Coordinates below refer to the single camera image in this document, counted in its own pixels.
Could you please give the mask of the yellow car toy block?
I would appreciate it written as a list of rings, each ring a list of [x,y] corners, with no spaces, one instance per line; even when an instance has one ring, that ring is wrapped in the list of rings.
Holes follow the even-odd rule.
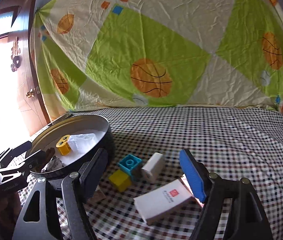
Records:
[[[64,135],[55,145],[58,151],[60,152],[60,154],[63,156],[68,155],[72,150],[68,143],[69,138],[70,138],[69,134]]]

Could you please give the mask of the clear plastic case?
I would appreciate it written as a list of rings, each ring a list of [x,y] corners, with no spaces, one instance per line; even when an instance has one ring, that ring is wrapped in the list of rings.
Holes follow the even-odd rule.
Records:
[[[77,154],[86,154],[97,143],[97,137],[94,133],[70,135],[69,146]]]

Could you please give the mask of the yellow toy cube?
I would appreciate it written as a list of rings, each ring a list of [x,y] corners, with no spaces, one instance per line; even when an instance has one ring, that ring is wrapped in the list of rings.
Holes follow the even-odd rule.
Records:
[[[109,181],[112,186],[119,192],[124,192],[132,185],[131,178],[122,170],[116,170],[109,176]]]

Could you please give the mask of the white cork rectangular box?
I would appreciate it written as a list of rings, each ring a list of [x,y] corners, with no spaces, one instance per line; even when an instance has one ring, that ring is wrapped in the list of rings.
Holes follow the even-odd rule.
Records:
[[[180,179],[134,198],[135,207],[147,225],[167,217],[193,199]]]

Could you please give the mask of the teal bear toy block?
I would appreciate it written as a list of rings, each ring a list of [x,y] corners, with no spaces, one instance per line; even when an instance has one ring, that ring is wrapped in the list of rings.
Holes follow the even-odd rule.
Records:
[[[138,181],[142,177],[142,159],[133,154],[128,154],[118,162],[119,168],[130,176],[132,181]]]

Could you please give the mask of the brown wooden brush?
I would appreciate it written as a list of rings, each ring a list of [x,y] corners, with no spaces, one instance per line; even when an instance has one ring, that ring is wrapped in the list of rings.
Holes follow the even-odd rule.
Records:
[[[41,172],[41,170],[50,162],[54,154],[55,154],[55,148],[53,147],[48,148],[46,150],[46,156],[45,156],[44,161],[42,161],[41,163],[39,163],[39,165],[37,165],[37,167],[35,167],[35,171]]]

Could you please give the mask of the dark pouch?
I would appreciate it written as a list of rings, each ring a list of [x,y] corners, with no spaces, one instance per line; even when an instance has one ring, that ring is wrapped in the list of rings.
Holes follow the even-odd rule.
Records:
[[[42,173],[52,172],[63,167],[64,165],[62,161],[57,156],[54,155],[52,159],[50,159],[50,161],[43,167],[41,172]]]

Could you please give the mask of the sun picture toy block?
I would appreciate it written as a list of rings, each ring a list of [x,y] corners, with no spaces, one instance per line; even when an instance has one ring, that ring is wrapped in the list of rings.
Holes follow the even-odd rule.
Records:
[[[103,191],[101,190],[101,188],[99,186],[97,186],[95,192],[93,193],[92,197],[89,198],[87,201],[89,203],[97,203],[100,202],[102,200],[104,200],[106,198],[105,194],[103,193]]]

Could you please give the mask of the brown wooden door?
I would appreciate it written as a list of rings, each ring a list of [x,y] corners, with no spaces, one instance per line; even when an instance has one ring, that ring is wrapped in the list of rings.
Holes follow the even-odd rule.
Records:
[[[50,122],[29,48],[36,0],[0,9],[0,131],[32,136]],[[33,98],[26,92],[34,88]]]

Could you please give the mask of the black round cookie tin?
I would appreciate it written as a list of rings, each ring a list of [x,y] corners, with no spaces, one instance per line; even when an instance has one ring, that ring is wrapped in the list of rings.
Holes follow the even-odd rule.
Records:
[[[70,136],[67,144],[71,151],[62,155],[58,150],[58,144],[60,139],[67,135]],[[116,150],[109,121],[101,115],[94,114],[71,117],[40,132],[32,141],[32,148],[26,152],[25,157],[38,150],[46,151],[49,148],[54,148],[54,155],[62,162],[63,167],[49,172],[31,170],[33,176],[57,179],[78,171],[82,164],[90,161],[100,148],[107,151],[109,165]]]

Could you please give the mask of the brass door knob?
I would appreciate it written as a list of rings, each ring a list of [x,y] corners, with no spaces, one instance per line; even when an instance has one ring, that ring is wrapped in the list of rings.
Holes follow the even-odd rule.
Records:
[[[35,96],[36,90],[34,88],[30,89],[28,92],[26,92],[27,98],[33,98]]]

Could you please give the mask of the rose gold lighter case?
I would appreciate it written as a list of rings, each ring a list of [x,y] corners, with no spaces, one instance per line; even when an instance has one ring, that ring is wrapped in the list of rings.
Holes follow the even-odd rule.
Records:
[[[192,198],[194,198],[195,201],[199,204],[199,206],[200,206],[201,208],[203,208],[203,207],[204,207],[204,204],[201,203],[200,200],[199,200],[198,198],[196,198],[196,197],[193,195],[193,191],[192,191],[192,189],[191,189],[191,187],[190,187],[190,184],[189,184],[189,182],[188,182],[188,180],[187,180],[187,178],[186,178],[186,175],[183,174],[180,179],[181,179],[182,183],[184,184],[184,186],[185,186],[185,187],[188,189],[188,191],[191,193]]]

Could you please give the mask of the checkered tablecloth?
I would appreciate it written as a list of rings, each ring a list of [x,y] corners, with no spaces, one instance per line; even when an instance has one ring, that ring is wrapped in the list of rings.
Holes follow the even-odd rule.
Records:
[[[116,154],[100,181],[105,199],[86,206],[99,239],[188,239],[199,218],[197,202],[158,221],[145,224],[134,198],[182,176],[180,150],[220,177],[248,178],[268,217],[274,239],[283,239],[283,116],[259,108],[107,108],[98,111],[111,124]],[[134,183],[116,191],[109,176],[118,161],[134,154],[147,161],[165,155],[166,167],[154,184]]]

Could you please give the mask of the white usb charger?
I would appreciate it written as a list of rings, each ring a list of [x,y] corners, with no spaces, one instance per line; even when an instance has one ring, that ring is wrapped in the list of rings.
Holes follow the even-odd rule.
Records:
[[[149,183],[155,183],[165,167],[165,155],[155,152],[141,168],[141,174]]]

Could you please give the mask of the green basketball pattern sheet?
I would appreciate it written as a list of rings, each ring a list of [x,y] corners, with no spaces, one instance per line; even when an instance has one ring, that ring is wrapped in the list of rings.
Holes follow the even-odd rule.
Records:
[[[260,107],[283,114],[278,0],[51,0],[31,31],[53,119],[105,107]]]

